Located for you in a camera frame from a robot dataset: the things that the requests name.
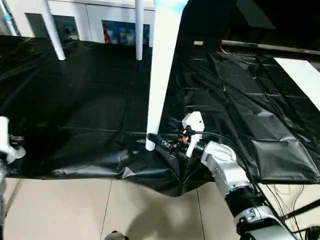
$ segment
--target black tarp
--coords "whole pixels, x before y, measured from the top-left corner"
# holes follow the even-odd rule
[[[9,176],[115,178],[170,196],[213,181],[196,159],[144,148],[150,48],[138,62],[129,46],[63,47],[58,61],[48,39],[0,37],[0,115],[27,151]],[[259,182],[320,182],[320,112],[272,57],[177,49],[160,132],[192,111],[233,141]]]

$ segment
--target table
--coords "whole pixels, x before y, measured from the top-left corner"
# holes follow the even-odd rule
[[[42,9],[42,17],[48,34],[50,36],[55,53],[60,61],[66,59],[63,51],[57,28],[52,16],[48,0],[39,0]],[[142,60],[143,55],[143,28],[144,28],[144,0],[135,0],[135,38],[136,38],[136,59]]]

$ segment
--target tile floor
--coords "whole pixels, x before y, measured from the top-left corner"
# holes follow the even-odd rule
[[[7,201],[18,182],[7,180]],[[277,209],[272,194],[262,187]],[[300,189],[276,187],[288,206]],[[125,233],[130,240],[239,239],[233,217],[214,183],[169,197],[118,180],[23,179],[15,192],[5,222],[6,240],[103,240],[113,230]],[[319,197],[319,185],[305,186],[296,208]],[[297,220],[302,228],[320,225],[317,216],[320,209]]]

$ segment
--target metal rod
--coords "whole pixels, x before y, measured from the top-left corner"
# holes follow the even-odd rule
[[[316,50],[287,47],[287,46],[268,45],[268,44],[260,44],[260,43],[251,43],[251,42],[243,42],[243,41],[222,40],[221,44],[224,46],[245,47],[245,48],[251,48],[251,49],[278,50],[278,51],[286,51],[286,52],[301,53],[301,54],[320,55],[320,51],[316,51]]]
[[[293,218],[293,217],[295,217],[297,215],[303,214],[303,213],[305,213],[305,212],[307,212],[309,210],[315,209],[317,207],[320,207],[320,198],[318,200],[315,200],[315,201],[313,201],[313,202],[311,202],[311,203],[309,203],[309,204],[297,209],[297,210],[294,210],[294,211],[288,213],[287,215],[284,215],[283,218],[285,220],[291,219],[291,218]]]
[[[45,24],[45,27],[48,31],[48,34],[50,36],[53,48],[55,50],[55,53],[60,61],[63,61],[66,59],[64,50],[62,48],[57,28],[55,25],[54,18],[52,16],[48,0],[39,0],[41,10],[42,10],[42,17]]]

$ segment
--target white table leg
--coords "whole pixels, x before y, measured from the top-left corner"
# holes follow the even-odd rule
[[[12,22],[13,19],[12,19],[11,15],[9,14],[9,12],[7,11],[7,8],[6,8],[3,0],[0,0],[0,11],[2,11],[4,22],[6,23],[11,35],[18,36],[18,34],[15,30],[14,24]]]
[[[55,25],[54,18],[51,14],[48,0],[39,0],[39,3],[42,10],[43,21],[44,21],[46,30],[48,31],[48,34],[50,36],[55,53],[58,59],[60,61],[63,61],[66,59],[66,56],[58,36],[57,28]]]
[[[180,20],[187,2],[188,0],[155,1],[147,134],[157,134],[159,130]],[[155,144],[146,139],[145,148],[152,151]]]
[[[142,60],[144,42],[144,0],[135,0],[135,55]]]

